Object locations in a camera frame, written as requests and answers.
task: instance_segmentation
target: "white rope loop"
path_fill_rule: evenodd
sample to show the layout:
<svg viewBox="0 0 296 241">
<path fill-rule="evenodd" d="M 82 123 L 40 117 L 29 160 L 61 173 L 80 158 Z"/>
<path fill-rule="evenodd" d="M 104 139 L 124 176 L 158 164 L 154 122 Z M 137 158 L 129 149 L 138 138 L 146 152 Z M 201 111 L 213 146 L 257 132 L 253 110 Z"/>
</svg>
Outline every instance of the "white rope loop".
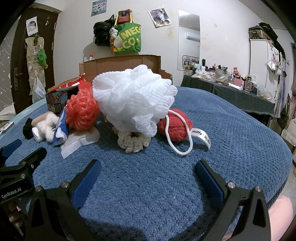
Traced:
<svg viewBox="0 0 296 241">
<path fill-rule="evenodd" d="M 168 115 L 166 115 L 166 119 L 167 119 L 167 123 L 165 125 L 165 135 L 168 139 L 168 143 L 170 144 L 170 146 L 172 147 L 172 149 L 180 156 L 185 156 L 187 155 L 188 153 L 190 153 L 192 151 L 192 148 L 193 148 L 193 141 L 192 141 L 192 137 L 191 137 L 191 134 L 190 134 L 190 130 L 189 130 L 189 127 L 186 123 L 186 121 L 184 120 L 184 118 L 182 117 L 182 115 L 180 115 L 179 113 L 177 112 L 174 112 L 172 110 L 168 110 L 169 112 L 173 113 L 174 115 L 178 116 L 184 123 L 185 125 L 185 128 L 186 128 L 186 131 L 187 131 L 187 134 L 188 134 L 188 137 L 189 137 L 189 142 L 190 142 L 190 146 L 189 146 L 189 149 L 185 152 L 181 152 L 179 151 L 173 144 L 172 144 L 172 141 L 170 140 L 170 136 L 168 134 L 168 127 L 170 125 L 170 118 Z"/>
</svg>

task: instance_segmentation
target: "red plush toy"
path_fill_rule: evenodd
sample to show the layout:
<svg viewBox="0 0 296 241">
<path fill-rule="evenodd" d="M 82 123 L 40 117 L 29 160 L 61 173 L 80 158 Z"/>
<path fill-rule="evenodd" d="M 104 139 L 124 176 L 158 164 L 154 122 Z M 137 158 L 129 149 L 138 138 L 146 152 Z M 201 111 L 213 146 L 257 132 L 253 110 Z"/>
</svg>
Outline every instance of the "red plush toy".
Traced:
<svg viewBox="0 0 296 241">
<path fill-rule="evenodd" d="M 94 99 L 92 89 L 79 90 L 77 95 L 71 95 L 67 100 L 66 123 L 78 131 L 90 129 L 99 113 L 98 102 Z"/>
<path fill-rule="evenodd" d="M 193 123 L 192 123 L 192 121 L 190 121 L 188 119 L 188 116 L 185 113 L 183 113 L 179 109 L 171 109 L 171 110 L 180 114 L 184 118 L 184 120 L 186 121 L 186 123 L 189 127 L 189 130 L 192 129 Z M 168 134 L 170 136 L 171 141 L 180 142 L 180 141 L 186 140 L 188 135 L 187 135 L 187 131 L 186 131 L 185 125 L 182 122 L 182 120 L 178 116 L 176 116 L 170 112 L 168 113 L 168 116 L 170 118 Z M 166 125 L 166 118 L 161 119 L 157 125 L 158 131 L 163 136 L 165 136 L 165 125 Z"/>
</svg>

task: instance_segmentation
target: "blue poster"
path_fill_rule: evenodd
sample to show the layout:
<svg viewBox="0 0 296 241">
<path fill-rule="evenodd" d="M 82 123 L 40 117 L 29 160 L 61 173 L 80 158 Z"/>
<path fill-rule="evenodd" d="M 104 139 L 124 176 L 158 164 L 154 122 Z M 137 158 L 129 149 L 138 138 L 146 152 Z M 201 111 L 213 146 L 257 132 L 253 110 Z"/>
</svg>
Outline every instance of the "blue poster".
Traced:
<svg viewBox="0 0 296 241">
<path fill-rule="evenodd" d="M 97 14 L 103 13 L 107 11 L 107 0 L 99 0 L 93 2 L 91 15 L 95 16 Z"/>
</svg>

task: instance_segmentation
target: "bed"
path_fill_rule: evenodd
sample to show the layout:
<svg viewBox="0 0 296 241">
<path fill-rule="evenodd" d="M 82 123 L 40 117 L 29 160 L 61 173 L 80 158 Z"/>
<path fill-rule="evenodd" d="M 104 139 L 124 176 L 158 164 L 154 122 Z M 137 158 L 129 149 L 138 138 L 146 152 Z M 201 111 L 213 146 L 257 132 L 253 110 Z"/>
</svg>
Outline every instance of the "bed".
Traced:
<svg viewBox="0 0 296 241">
<path fill-rule="evenodd" d="M 39 101 L 14 117 L 16 124 L 0 138 L 0 146 L 22 141 L 6 161 L 16 165 L 38 147 L 45 147 L 46 158 L 33 174 L 34 185 L 58 187 L 71 181 L 92 159 L 102 171 L 79 214 L 100 240 L 197 240 L 213 221 L 213 208 L 194 172 L 194 165 L 205 159 L 226 182 L 242 188 L 262 187 L 270 207 L 282 191 L 290 173 L 292 154 L 283 139 L 259 121 L 212 93 L 178 87 L 172 108 L 186 113 L 195 128 L 211 139 L 211 149 L 193 139 L 193 151 L 179 157 L 165 137 L 157 134 L 138 153 L 126 154 L 117 145 L 112 125 L 99 115 L 95 127 L 99 142 L 80 147 L 63 159 L 61 149 L 26 140 L 22 127 L 28 117 L 47 112 Z M 175 146 L 187 150 L 186 140 Z M 19 199 L 28 211 L 29 199 Z M 233 231 L 238 215 L 229 227 Z"/>
</svg>

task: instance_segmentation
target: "wall mirror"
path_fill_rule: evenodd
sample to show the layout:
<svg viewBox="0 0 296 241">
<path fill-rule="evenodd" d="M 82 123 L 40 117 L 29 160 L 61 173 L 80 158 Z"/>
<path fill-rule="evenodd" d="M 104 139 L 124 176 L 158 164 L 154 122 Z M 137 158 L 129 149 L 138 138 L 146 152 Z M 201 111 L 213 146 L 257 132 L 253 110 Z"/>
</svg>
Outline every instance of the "wall mirror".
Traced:
<svg viewBox="0 0 296 241">
<path fill-rule="evenodd" d="M 199 63 L 200 17 L 179 10 L 178 70 L 184 70 L 184 62 Z"/>
</svg>

